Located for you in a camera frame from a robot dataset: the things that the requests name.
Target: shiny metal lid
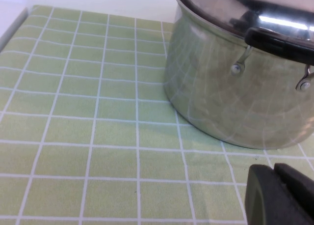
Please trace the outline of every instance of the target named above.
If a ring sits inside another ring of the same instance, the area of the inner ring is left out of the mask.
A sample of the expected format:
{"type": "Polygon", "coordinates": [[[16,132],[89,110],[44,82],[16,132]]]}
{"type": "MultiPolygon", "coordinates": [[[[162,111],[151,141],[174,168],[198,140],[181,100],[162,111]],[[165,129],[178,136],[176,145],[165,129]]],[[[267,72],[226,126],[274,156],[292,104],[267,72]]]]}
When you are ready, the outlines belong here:
{"type": "Polygon", "coordinates": [[[244,37],[251,27],[314,40],[314,0],[181,0],[210,23],[244,37]]]}

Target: pot side handle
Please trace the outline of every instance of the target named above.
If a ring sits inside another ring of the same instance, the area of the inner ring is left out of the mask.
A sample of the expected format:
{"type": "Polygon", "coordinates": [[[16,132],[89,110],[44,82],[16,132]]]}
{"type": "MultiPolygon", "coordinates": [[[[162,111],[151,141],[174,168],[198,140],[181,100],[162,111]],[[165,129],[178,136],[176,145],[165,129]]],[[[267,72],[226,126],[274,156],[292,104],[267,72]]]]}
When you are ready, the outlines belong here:
{"type": "Polygon", "coordinates": [[[264,28],[249,28],[244,41],[249,46],[273,55],[314,65],[314,43],[292,38],[264,28]]]}

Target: stainless steel pot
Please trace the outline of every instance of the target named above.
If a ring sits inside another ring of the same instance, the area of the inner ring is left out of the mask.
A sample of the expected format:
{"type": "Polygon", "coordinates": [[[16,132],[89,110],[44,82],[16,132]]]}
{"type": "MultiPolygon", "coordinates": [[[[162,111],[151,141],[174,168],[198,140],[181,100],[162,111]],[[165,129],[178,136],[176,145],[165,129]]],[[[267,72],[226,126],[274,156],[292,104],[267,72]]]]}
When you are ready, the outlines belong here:
{"type": "Polygon", "coordinates": [[[314,132],[313,0],[177,0],[166,94],[223,141],[257,149],[314,132]]]}

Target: black object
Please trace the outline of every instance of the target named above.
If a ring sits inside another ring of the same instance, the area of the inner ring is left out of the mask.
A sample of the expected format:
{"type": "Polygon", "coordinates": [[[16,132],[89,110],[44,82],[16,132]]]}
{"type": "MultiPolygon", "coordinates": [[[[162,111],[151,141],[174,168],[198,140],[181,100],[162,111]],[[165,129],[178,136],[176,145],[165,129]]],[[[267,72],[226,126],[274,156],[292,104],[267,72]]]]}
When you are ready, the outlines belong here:
{"type": "Polygon", "coordinates": [[[273,55],[314,65],[314,43],[264,28],[249,28],[245,34],[246,44],[273,55]]]}
{"type": "Polygon", "coordinates": [[[251,165],[245,210],[248,225],[314,225],[314,182],[286,164],[251,165]]]}

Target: green tiled surface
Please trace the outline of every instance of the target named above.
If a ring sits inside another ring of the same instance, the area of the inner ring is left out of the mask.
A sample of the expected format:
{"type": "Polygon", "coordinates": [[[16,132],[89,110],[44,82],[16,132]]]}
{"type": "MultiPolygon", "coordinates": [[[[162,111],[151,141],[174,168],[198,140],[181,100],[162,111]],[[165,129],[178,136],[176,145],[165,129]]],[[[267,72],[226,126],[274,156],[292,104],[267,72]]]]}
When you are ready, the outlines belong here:
{"type": "Polygon", "coordinates": [[[314,179],[313,136],[263,152],[176,116],[162,85],[172,29],[34,7],[0,54],[0,225],[245,224],[251,164],[314,179]]]}

